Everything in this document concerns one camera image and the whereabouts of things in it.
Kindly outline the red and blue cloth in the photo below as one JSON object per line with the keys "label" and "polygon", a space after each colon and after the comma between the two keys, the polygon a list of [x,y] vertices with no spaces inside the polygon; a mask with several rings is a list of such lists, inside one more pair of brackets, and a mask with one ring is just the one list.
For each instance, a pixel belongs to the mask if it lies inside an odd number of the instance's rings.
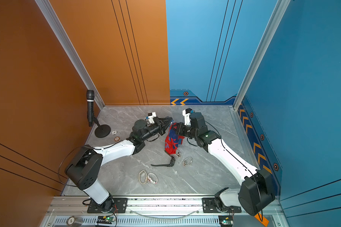
{"label": "red and blue cloth", "polygon": [[179,136],[176,133],[177,126],[170,128],[168,135],[165,139],[165,152],[168,155],[175,155],[176,150],[178,150],[178,146],[183,143],[183,139],[185,137]]}

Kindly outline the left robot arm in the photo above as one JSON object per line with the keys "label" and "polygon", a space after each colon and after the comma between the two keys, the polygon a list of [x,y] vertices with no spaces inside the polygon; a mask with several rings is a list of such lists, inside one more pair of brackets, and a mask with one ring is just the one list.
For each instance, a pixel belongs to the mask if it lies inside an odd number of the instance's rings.
{"label": "left robot arm", "polygon": [[103,147],[83,146],[68,164],[65,173],[78,189],[91,198],[91,201],[104,211],[109,211],[114,202],[112,195],[98,180],[101,166],[121,157],[139,153],[149,138],[164,135],[171,122],[171,117],[154,117],[149,124],[144,119],[137,120],[129,137],[121,142]]}

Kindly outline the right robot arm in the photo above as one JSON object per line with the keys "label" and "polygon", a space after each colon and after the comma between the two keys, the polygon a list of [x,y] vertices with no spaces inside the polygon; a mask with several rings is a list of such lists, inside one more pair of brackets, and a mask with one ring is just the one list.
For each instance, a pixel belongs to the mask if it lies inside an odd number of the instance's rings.
{"label": "right robot arm", "polygon": [[197,145],[217,158],[235,177],[239,191],[226,187],[215,194],[215,203],[221,212],[231,207],[242,207],[249,215],[262,215],[262,210],[276,198],[272,175],[266,169],[259,170],[229,148],[221,135],[207,127],[198,129],[184,123],[176,123],[176,134],[195,139]]}

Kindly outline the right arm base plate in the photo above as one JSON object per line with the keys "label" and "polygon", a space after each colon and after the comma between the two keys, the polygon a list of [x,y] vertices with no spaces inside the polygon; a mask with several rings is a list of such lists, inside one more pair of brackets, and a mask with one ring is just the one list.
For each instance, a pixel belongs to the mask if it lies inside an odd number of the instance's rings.
{"label": "right arm base plate", "polygon": [[238,206],[225,206],[219,198],[202,198],[202,208],[204,213],[241,213],[242,209]]}

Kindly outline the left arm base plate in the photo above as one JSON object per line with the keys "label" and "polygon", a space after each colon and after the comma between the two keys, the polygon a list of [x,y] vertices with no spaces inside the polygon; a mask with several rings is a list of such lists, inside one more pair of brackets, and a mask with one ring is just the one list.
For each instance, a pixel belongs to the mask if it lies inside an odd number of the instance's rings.
{"label": "left arm base plate", "polygon": [[108,198],[102,204],[97,204],[93,199],[90,200],[87,213],[125,213],[128,198]]}

